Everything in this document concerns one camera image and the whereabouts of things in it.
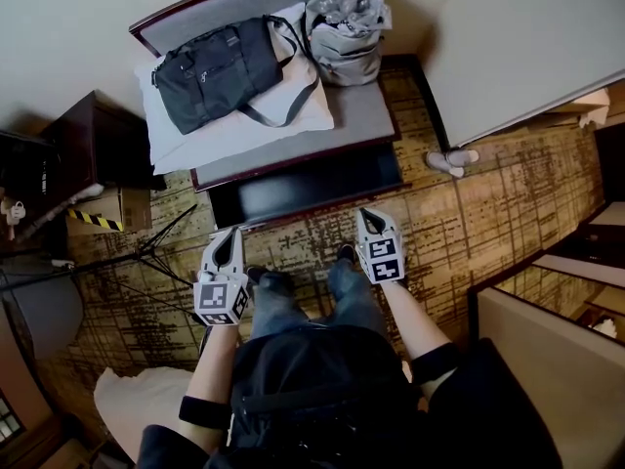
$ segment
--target jeans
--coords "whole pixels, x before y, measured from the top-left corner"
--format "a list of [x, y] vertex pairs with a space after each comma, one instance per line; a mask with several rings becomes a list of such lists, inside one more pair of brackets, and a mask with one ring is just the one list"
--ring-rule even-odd
[[251, 338], [280, 333], [304, 325], [333, 326], [348, 324], [369, 328], [385, 338], [384, 315], [373, 298], [369, 280], [353, 269], [352, 262], [340, 259], [330, 269], [328, 287], [336, 300], [336, 309], [329, 317], [309, 320], [296, 304], [284, 275], [265, 273], [254, 287], [254, 318]]

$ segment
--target floor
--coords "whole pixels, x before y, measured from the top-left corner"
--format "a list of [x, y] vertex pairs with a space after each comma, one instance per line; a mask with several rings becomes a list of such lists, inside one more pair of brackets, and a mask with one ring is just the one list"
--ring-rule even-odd
[[579, 309], [587, 301], [592, 301], [605, 285], [590, 279], [529, 266], [499, 283], [497, 288], [565, 318], [576, 320]]
[[[412, 293], [445, 331], [462, 340], [469, 286], [552, 245], [603, 202], [594, 138], [575, 125], [489, 137], [472, 145], [480, 153], [479, 164], [464, 179], [453, 180], [424, 164], [424, 154], [438, 144], [408, 71], [384, 70], [382, 81], [402, 136], [397, 158], [411, 187], [369, 204], [392, 214], [401, 228]], [[179, 276], [192, 279], [212, 231], [211, 207], [206, 194], [193, 192], [188, 172], [170, 174], [167, 182], [168, 190], [152, 199], [153, 231], [198, 204], [162, 250]], [[327, 314], [333, 302], [326, 271], [341, 240], [355, 236], [356, 206], [246, 233], [247, 263], [290, 272], [307, 313]], [[71, 250], [78, 263], [107, 259], [132, 251], [148, 234], [83, 236]], [[178, 309], [192, 309], [191, 291], [139, 264], [81, 276], [78, 283], [85, 302], [78, 336], [37, 369], [62, 408], [96, 436], [105, 436], [92, 397], [104, 369], [110, 366], [118, 374], [154, 366], [193, 369], [203, 329]], [[381, 292], [375, 293], [390, 316]], [[240, 326], [242, 339], [249, 334], [252, 313], [253, 305]], [[391, 318], [388, 324], [401, 352]]]

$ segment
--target bag strap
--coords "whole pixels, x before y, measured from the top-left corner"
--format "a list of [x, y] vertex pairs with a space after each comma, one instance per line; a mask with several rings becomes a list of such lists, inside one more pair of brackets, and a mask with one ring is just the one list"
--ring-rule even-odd
[[230, 401], [247, 414], [267, 414], [339, 404], [349, 400], [398, 398], [398, 393], [412, 394], [406, 383], [393, 378], [357, 379], [341, 384], [327, 384], [300, 391], [270, 395], [243, 396], [233, 394]]
[[[286, 24], [286, 26], [289, 29], [289, 31], [291, 31], [291, 33], [293, 33], [293, 36], [295, 37], [295, 40], [297, 40], [297, 43], [300, 46], [300, 49], [302, 50], [302, 52], [304, 53], [306, 58], [312, 63], [312, 66], [314, 67], [314, 81], [310, 85], [307, 85], [306, 87], [304, 87], [302, 89], [302, 91], [297, 95], [297, 97], [295, 98], [295, 100], [291, 104], [288, 112], [286, 113], [286, 119], [284, 120], [284, 123], [277, 124], [275, 122], [272, 122], [271, 120], [266, 118], [262, 113], [259, 113], [258, 111], [253, 109], [248, 104], [245, 104], [245, 105], [243, 105], [242, 107], [240, 107], [238, 109], [240, 112], [242, 112], [246, 116], [250, 117], [254, 121], [256, 121], [258, 123], [261, 123], [261, 124], [263, 124], [263, 125], [265, 125], [267, 127], [281, 128], [281, 127], [286, 127], [286, 126], [290, 125], [293, 122], [293, 120], [295, 119], [295, 117], [298, 115], [298, 113], [300, 112], [302, 107], [304, 107], [304, 104], [306, 103], [306, 101], [309, 99], [311, 94], [314, 92], [314, 89], [316, 89], [317, 85], [319, 84], [319, 71], [317, 69], [315, 60], [309, 54], [308, 49], [306, 49], [302, 45], [302, 42], [300, 41], [300, 37], [295, 32], [295, 29], [293, 29], [293, 26], [291, 25], [291, 23], [289, 21], [287, 21], [285, 18], [279, 18], [277, 16], [267, 16], [267, 20], [270, 21], [270, 22], [273, 22], [274, 24], [276, 24], [276, 23], [278, 23], [278, 24]], [[291, 56], [289, 58], [286, 58], [285, 60], [280, 61], [280, 66], [281, 67], [285, 67], [295, 57], [295, 55], [297, 53], [297, 46], [295, 45], [295, 42], [293, 42], [291, 39], [287, 38], [286, 36], [284, 36], [282, 34], [280, 34], [280, 36], [282, 36], [282, 38], [284, 38], [287, 42], [289, 42], [291, 47], [293, 47], [293, 56]]]

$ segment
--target cable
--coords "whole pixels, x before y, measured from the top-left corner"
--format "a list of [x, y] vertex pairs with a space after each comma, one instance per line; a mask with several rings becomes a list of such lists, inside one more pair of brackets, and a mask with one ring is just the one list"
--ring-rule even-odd
[[174, 306], [173, 304], [170, 304], [169, 302], [165, 302], [165, 301], [161, 301], [160, 299], [157, 299], [156, 297], [153, 297], [152, 295], [149, 295], [147, 293], [141, 292], [141, 290], [138, 290], [137, 288], [133, 288], [132, 286], [128, 286], [125, 283], [122, 283], [121, 281], [117, 281], [116, 279], [110, 279], [108, 277], [105, 278], [108, 281], [112, 281], [113, 283], [117, 283], [119, 286], [123, 286], [124, 288], [127, 288], [128, 290], [132, 290], [134, 292], [137, 292], [140, 295], [143, 295], [144, 297], [147, 297], [148, 299], [151, 299], [155, 302], [158, 302], [160, 304], [164, 304], [165, 306], [169, 306], [170, 308], [174, 308], [175, 310], [178, 311], [182, 311], [183, 313], [187, 313], [188, 315], [191, 316], [191, 319], [193, 321], [195, 321], [196, 323], [201, 324], [202, 326], [206, 326], [206, 323], [204, 321], [202, 321], [202, 319], [196, 314], [196, 313], [192, 313], [191, 311], [188, 311], [184, 308], [179, 308], [178, 306]]

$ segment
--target black wristband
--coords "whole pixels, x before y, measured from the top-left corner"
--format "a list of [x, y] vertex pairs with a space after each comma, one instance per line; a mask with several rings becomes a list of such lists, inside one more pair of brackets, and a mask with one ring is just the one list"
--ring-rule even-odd
[[462, 355], [455, 344], [444, 344], [412, 361], [412, 383], [421, 385], [436, 380], [460, 363]]
[[200, 427], [209, 429], [222, 429], [226, 431], [230, 427], [232, 409], [230, 405], [208, 402], [199, 398], [185, 396], [180, 405], [178, 418]]

